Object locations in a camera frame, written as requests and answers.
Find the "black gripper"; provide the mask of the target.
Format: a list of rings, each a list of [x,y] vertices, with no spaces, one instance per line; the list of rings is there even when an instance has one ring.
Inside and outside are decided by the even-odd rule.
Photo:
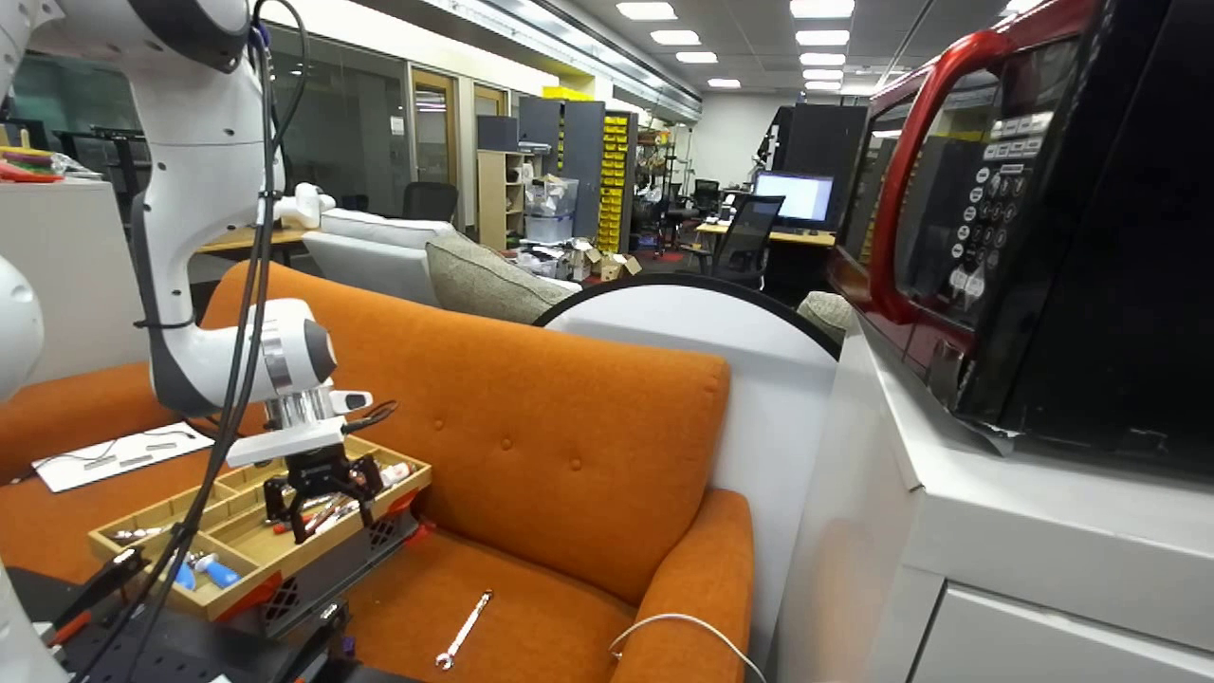
[[[370,457],[350,459],[345,447],[319,447],[284,459],[284,473],[262,483],[266,528],[289,530],[304,544],[304,506],[309,496],[345,492],[355,501],[364,528],[375,523],[375,496],[381,491],[379,466]]]

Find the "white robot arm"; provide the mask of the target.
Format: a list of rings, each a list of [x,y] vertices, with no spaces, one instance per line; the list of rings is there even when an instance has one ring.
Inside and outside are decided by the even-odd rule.
[[[266,403],[271,430],[219,440],[230,466],[284,459],[284,519],[307,540],[307,496],[375,496],[379,478],[345,457],[350,399],[337,358],[304,299],[252,299],[249,322],[206,330],[188,260],[227,225],[269,219],[275,147],[262,90],[266,37],[252,0],[0,0],[4,75],[29,50],[125,75],[150,176],[127,228],[150,392],[173,418],[240,418]]]

